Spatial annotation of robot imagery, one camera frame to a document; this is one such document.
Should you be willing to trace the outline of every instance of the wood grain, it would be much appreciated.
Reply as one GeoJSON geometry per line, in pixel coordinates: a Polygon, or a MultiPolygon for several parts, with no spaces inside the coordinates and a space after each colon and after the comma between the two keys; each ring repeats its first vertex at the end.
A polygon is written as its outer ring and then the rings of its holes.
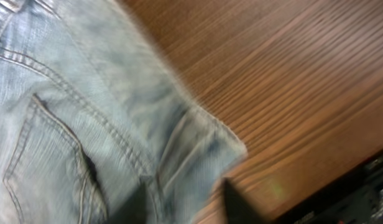
{"type": "MultiPolygon", "coordinates": [[[[229,176],[275,218],[383,146],[383,0],[125,0],[246,143],[229,176]]],[[[219,193],[199,223],[222,223],[219,193]]]]}

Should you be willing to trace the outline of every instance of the pocket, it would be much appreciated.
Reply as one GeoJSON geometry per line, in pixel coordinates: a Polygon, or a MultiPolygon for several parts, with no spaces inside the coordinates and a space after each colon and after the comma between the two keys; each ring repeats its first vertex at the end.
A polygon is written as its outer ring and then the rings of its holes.
{"type": "Polygon", "coordinates": [[[102,223],[106,206],[70,129],[33,96],[4,175],[20,223],[102,223]]]}

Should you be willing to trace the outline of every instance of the jeans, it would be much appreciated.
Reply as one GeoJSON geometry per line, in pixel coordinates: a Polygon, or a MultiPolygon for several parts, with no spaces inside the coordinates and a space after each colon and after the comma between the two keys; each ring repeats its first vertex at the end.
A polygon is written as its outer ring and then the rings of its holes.
{"type": "Polygon", "coordinates": [[[246,154],[112,0],[0,0],[0,223],[191,223],[246,154]]]}

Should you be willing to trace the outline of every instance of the blue jeans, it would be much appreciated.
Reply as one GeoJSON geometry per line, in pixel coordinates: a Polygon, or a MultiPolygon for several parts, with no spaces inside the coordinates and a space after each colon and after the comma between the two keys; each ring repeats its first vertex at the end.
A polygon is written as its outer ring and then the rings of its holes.
{"type": "Polygon", "coordinates": [[[111,0],[0,0],[0,223],[191,223],[244,144],[111,0]]]}

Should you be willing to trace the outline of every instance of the waistband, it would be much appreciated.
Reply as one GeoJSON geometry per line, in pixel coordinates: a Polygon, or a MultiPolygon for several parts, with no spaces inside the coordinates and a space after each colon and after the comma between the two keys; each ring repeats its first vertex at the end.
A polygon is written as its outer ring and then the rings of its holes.
{"type": "Polygon", "coordinates": [[[13,14],[19,12],[27,0],[0,0],[0,36],[13,14]]]}

